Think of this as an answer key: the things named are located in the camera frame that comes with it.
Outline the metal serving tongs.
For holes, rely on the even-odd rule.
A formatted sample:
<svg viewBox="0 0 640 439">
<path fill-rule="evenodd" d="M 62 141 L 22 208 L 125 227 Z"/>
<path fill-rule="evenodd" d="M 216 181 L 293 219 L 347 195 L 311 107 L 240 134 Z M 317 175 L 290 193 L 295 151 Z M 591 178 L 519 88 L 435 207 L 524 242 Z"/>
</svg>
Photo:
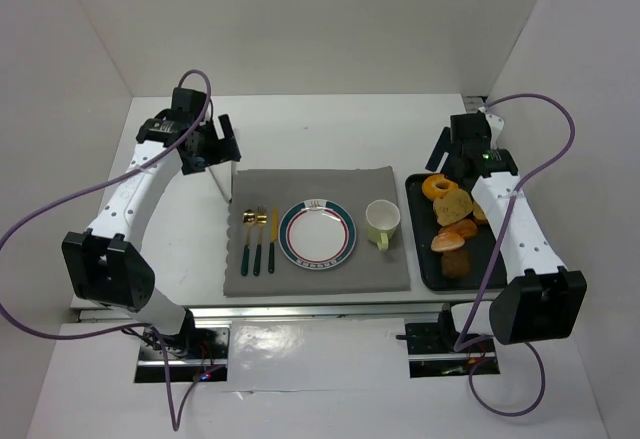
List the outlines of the metal serving tongs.
<svg viewBox="0 0 640 439">
<path fill-rule="evenodd" d="M 225 162 L 207 168 L 212 177 L 222 199 L 230 204 L 233 195 L 233 179 L 236 173 L 236 163 L 234 161 Z"/>
</svg>

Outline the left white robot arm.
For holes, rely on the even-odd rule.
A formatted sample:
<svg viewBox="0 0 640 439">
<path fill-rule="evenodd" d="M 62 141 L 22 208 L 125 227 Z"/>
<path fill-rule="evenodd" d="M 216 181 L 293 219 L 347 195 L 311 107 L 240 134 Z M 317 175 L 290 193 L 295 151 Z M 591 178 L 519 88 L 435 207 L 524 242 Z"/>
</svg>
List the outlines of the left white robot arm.
<svg viewBox="0 0 640 439">
<path fill-rule="evenodd" d="M 213 339 L 195 326 L 192 312 L 168 299 L 140 253 L 143 237 L 166 187 L 178 173 L 190 175 L 241 158 L 230 118 L 215 130 L 209 97 L 177 87 L 171 105 L 140 127 L 129 165 L 100 214 L 82 233 L 70 232 L 62 253 L 77 297 L 124 311 L 153 326 L 167 346 L 189 352 Z"/>
</svg>

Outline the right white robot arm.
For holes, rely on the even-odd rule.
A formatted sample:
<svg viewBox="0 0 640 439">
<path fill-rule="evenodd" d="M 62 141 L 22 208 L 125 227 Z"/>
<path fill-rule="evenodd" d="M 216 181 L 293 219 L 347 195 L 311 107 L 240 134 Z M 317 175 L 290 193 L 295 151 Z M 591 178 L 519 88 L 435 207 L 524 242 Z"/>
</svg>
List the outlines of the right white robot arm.
<svg viewBox="0 0 640 439">
<path fill-rule="evenodd" d="M 502 345 L 564 339 L 587 291 L 584 275 L 569 270 L 543 234 L 524 194 L 524 178 L 511 154 L 495 145 L 500 130 L 482 112 L 454 115 L 427 163 L 442 168 L 423 188 L 441 228 L 432 250 L 458 254 L 477 219 L 494 237 L 476 299 L 451 309 L 457 351 L 484 338 Z M 483 290 L 497 263 L 505 266 L 506 285 L 486 301 Z"/>
</svg>

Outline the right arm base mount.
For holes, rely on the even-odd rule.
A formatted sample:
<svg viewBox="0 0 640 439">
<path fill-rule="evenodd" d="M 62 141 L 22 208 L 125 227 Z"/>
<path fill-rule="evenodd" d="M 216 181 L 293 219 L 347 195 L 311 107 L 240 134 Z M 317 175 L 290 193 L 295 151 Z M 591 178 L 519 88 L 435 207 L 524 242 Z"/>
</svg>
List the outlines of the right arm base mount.
<svg viewBox="0 0 640 439">
<path fill-rule="evenodd" d="M 462 377 L 472 369 L 478 375 L 500 373 L 492 341 L 475 344 L 463 352 L 454 351 L 459 333 L 455 330 L 450 305 L 433 318 L 406 322 L 395 338 L 406 345 L 411 378 Z"/>
</svg>

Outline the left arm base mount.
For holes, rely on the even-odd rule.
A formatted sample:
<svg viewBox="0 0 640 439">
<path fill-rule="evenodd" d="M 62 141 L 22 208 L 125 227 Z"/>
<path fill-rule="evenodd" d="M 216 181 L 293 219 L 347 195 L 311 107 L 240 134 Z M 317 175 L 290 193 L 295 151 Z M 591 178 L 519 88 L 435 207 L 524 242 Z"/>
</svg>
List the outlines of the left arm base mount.
<svg viewBox="0 0 640 439">
<path fill-rule="evenodd" d="M 160 343 L 148 329 L 136 331 L 139 340 L 134 382 L 157 384 L 165 381 L 164 360 Z M 222 383 L 228 378 L 230 328 L 204 328 L 204 339 L 188 350 L 167 346 L 170 379 L 188 383 L 198 379 L 207 383 Z"/>
</svg>

